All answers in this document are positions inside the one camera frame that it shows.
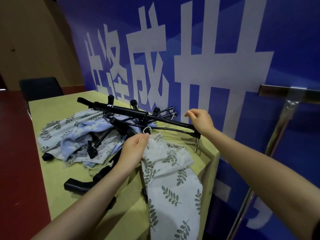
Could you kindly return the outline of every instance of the red carpet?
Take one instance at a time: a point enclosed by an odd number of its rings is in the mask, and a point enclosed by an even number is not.
[[[62,88],[65,94],[84,86]],[[19,91],[0,92],[1,239],[30,239],[50,222],[32,122]]]

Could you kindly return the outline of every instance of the blue wall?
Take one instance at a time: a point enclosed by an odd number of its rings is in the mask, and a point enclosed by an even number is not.
[[[147,111],[156,105],[173,105],[179,114],[188,108],[205,108],[219,130],[260,152],[266,149],[284,101],[257,96],[259,84],[320,90],[320,0],[215,0],[215,3],[210,0],[58,0],[58,3],[72,31],[87,90],[115,94],[122,100],[136,98],[140,108]],[[139,44],[140,40],[128,39],[127,35],[142,30],[138,9],[143,6],[146,30],[142,38],[148,35],[152,38]],[[209,29],[210,35],[203,35],[207,30],[204,26],[208,27],[207,23],[204,25],[205,6],[210,15],[217,14],[217,19],[208,19],[217,20],[216,26],[210,24],[213,27]],[[151,21],[153,8],[157,26]],[[181,9],[187,15],[182,16]],[[188,46],[187,32],[181,34],[181,30],[182,26],[188,27],[190,14]],[[109,35],[107,42],[104,24]],[[98,30],[104,48],[110,47],[106,58]],[[91,63],[90,43],[95,56]],[[185,60],[191,65],[182,69],[178,66],[179,59],[184,59],[182,65],[186,64]],[[220,64],[224,59],[228,63]],[[132,67],[139,67],[140,73]],[[111,68],[121,72],[117,75]],[[155,91],[159,92],[157,96],[153,96]],[[301,104],[274,154],[276,160],[318,187],[319,121],[319,105]],[[217,180],[222,190],[229,193],[226,198],[213,194],[206,230],[217,239],[225,239],[249,186],[223,160],[219,162]],[[258,202],[259,199],[253,201],[236,239],[294,239],[268,208],[263,204],[254,207]],[[250,224],[251,228],[247,226],[249,219],[255,229]]]

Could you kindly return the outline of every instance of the person's left hand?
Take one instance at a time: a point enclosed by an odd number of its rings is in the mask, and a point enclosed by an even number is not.
[[[122,152],[116,166],[122,170],[128,170],[130,173],[141,161],[149,137],[150,135],[148,133],[139,133],[127,139],[122,146]]]

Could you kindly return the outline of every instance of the table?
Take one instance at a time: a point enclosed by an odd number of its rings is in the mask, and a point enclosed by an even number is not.
[[[108,97],[96,91],[70,94],[29,102],[35,138],[38,138],[41,129],[49,122],[67,118],[71,114],[86,110],[87,107],[77,102],[78,97],[89,101],[107,103]],[[114,105],[127,107],[129,104],[114,100]],[[165,124],[158,122],[159,127]],[[188,130],[174,125],[169,128]],[[199,142],[199,150],[195,150],[195,139],[187,134],[166,130],[154,130],[153,133],[162,133],[167,141],[184,145],[191,153],[194,164],[192,170],[198,175],[203,185],[200,215],[200,231],[198,239],[202,239],[206,224],[214,179],[217,171],[220,154],[218,150],[204,137]],[[69,178],[80,181],[92,181],[88,169],[81,163],[65,167],[61,160],[43,161],[43,153],[38,145],[38,154],[42,176],[47,195],[51,220],[72,205],[79,195],[64,190],[63,184]],[[146,239],[149,234],[148,206],[141,195],[142,183],[137,168],[116,193],[117,200],[111,210],[102,218],[92,233],[92,239]]]

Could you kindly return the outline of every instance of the black chair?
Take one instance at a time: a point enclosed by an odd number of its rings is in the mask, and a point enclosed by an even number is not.
[[[21,80],[21,92],[30,113],[29,102],[64,95],[55,77],[41,77]]]

